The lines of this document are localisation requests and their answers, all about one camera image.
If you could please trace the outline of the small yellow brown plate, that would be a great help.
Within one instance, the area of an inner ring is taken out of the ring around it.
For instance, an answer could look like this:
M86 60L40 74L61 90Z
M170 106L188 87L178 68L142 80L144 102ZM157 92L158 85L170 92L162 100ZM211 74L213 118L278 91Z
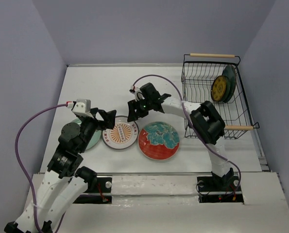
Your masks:
M211 85L211 98L215 102L224 101L230 92L230 80L228 77L220 75Z

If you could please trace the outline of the dark teal blossom plate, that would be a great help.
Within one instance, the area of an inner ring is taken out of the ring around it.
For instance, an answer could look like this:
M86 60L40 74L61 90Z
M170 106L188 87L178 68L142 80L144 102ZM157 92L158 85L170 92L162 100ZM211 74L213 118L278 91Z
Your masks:
M229 80L227 83L227 85L229 86L229 92L223 100L224 103L227 103L234 95L237 85L236 71L234 67L232 65L227 65L222 72L222 76L227 77Z

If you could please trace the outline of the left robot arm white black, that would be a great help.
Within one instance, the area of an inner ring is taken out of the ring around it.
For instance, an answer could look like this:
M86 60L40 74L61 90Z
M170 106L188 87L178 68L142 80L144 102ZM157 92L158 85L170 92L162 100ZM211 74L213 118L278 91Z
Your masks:
M41 185L37 190L31 186L32 201L17 220L7 223L6 233L58 231L66 210L82 193L96 187L97 173L80 166L81 154L95 131L114 128L116 113L98 108L75 112L81 124L70 122L63 126Z

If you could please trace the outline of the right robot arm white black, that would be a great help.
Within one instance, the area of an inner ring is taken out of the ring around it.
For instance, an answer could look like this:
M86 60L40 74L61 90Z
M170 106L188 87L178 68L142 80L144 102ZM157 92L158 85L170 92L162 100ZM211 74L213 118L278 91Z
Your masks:
M167 93L160 95L152 83L141 88L132 85L130 93L135 99L128 102L128 121L146 117L150 110L186 119L188 126L196 131L197 137L207 147L212 167L209 184L217 190L230 185L234 170L225 150L225 123L211 102L193 103Z

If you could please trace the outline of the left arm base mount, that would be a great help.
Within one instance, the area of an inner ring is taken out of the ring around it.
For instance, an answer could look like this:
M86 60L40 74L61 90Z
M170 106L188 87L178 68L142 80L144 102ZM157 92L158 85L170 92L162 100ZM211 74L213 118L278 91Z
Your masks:
M112 177L98 177L97 183L82 193L74 204L111 204Z

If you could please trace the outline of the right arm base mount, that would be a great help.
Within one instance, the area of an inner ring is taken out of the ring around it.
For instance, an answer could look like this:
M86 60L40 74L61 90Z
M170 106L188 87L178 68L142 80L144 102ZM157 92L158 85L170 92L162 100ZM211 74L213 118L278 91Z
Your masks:
M217 187L213 184L211 176L197 177L196 191L199 196L199 203L244 203L241 187L238 185L238 176L231 178L229 184Z

